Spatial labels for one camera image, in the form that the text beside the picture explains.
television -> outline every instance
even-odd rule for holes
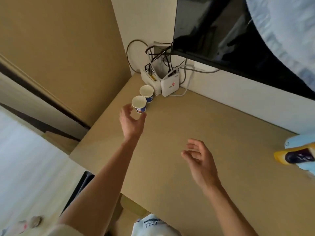
[[[266,45],[246,0],[177,0],[172,54],[315,100]]]

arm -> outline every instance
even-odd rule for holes
[[[232,202],[218,177],[211,152],[199,140],[189,139],[182,157],[187,161],[192,177],[211,202],[225,236],[258,236],[253,227]]]
[[[61,215],[65,224],[85,236],[103,236],[111,220],[134,149],[143,132],[146,113],[130,116],[131,104],[120,112],[124,141],[107,164]]]

white paper cup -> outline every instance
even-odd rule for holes
[[[150,85],[144,85],[140,88],[140,94],[147,99],[147,103],[151,103],[153,100],[154,89]]]
[[[136,109],[138,113],[143,113],[146,111],[147,100],[144,96],[136,96],[132,99],[132,106]]]

left hand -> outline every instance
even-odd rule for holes
[[[143,128],[144,128],[144,121],[146,119],[147,114],[142,113],[138,120],[132,118],[130,116],[132,111],[132,105],[128,103],[127,105],[123,106],[120,111],[120,124],[121,128],[123,129],[125,139],[130,138],[140,138]]]

hand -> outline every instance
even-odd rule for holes
[[[196,139],[188,139],[187,148],[195,151],[182,151],[181,156],[187,161],[197,185],[204,192],[213,187],[220,187],[215,161],[205,144]]]
[[[147,114],[142,113],[140,118],[138,120],[133,119],[130,114],[132,111],[132,106],[131,104],[127,104],[122,107],[120,111],[120,124],[121,128],[123,129],[125,139],[130,139],[130,138],[140,138],[142,132],[143,132],[143,127],[144,127],[144,121],[146,119]]]

